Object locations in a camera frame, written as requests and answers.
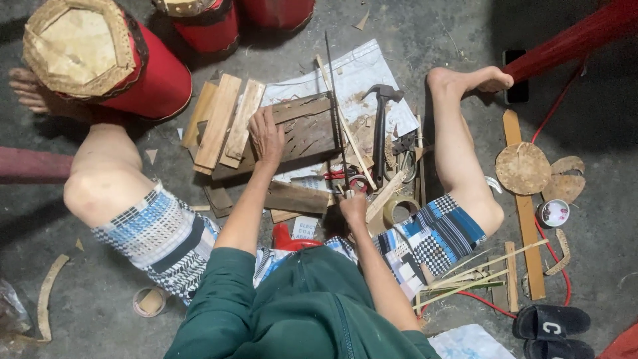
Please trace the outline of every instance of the smartphone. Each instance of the smartphone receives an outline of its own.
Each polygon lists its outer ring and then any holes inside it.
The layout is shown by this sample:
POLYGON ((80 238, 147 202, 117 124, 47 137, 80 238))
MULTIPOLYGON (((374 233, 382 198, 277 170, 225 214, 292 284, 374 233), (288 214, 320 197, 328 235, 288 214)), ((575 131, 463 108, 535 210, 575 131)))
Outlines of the smartphone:
MULTIPOLYGON (((508 65, 517 58, 525 55, 526 50, 506 50, 503 51, 503 66, 508 65)), ((505 90, 505 103, 523 103, 530 100, 530 83, 525 80, 518 82, 514 86, 505 90)))

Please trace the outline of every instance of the hand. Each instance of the hand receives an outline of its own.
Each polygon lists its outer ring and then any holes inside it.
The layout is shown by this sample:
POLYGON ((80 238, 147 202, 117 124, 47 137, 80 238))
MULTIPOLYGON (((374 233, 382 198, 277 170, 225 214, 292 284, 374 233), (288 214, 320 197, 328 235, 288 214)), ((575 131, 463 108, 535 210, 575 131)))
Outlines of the hand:
POLYGON ((339 209, 341 209, 341 214, 346 219, 351 231, 360 226, 366 228, 366 195, 363 192, 354 192, 355 195, 352 198, 345 199, 343 195, 338 196, 339 209))
POLYGON ((257 149, 259 161, 279 167, 285 143, 283 126, 275 126, 272 106, 260 107, 250 117, 248 129, 257 149))

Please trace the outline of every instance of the black slipper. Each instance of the black slipper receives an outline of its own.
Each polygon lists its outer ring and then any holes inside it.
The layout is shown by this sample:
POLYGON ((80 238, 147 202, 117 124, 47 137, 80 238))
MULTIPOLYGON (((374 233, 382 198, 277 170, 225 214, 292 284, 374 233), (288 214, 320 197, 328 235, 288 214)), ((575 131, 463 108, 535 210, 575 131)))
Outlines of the black slipper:
POLYGON ((574 307, 530 305, 518 313, 512 333, 518 339, 560 340, 590 329, 587 313, 574 307))
POLYGON ((546 342, 527 340, 523 346, 527 359, 594 359, 594 350, 587 344, 572 339, 546 342))

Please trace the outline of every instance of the bare foot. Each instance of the bare foot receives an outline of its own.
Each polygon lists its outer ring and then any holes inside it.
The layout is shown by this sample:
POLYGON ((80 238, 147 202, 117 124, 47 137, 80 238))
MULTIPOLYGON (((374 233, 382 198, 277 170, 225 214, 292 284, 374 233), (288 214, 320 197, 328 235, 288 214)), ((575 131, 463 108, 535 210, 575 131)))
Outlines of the bare foot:
POLYGON ((90 121, 91 111, 87 105, 67 101, 40 84, 33 72, 25 68, 9 70, 9 86, 18 95, 22 105, 37 114, 66 116, 78 121, 90 121))
POLYGON ((427 84, 433 94, 443 91, 460 98, 464 93, 475 88, 485 92, 497 92, 511 88, 514 79, 495 66, 484 67, 470 73, 437 67, 430 70, 427 75, 427 84))

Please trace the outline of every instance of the checkered shorts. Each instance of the checkered shorts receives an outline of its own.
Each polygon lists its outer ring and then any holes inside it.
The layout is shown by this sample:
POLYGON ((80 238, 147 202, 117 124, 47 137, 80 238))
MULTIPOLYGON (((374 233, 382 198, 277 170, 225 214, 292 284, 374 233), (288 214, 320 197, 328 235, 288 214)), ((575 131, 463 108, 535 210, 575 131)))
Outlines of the checkered shorts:
MULTIPOLYGON (((138 204, 92 232, 188 304, 219 230, 211 219, 193 211, 158 183, 138 204)), ((439 275, 484 239, 480 227, 446 195, 373 241, 406 296, 412 299, 426 283, 420 266, 439 275)), ((357 262, 348 240, 334 237, 325 245, 357 262)), ((258 286, 290 254, 259 246, 253 285, 258 286)))

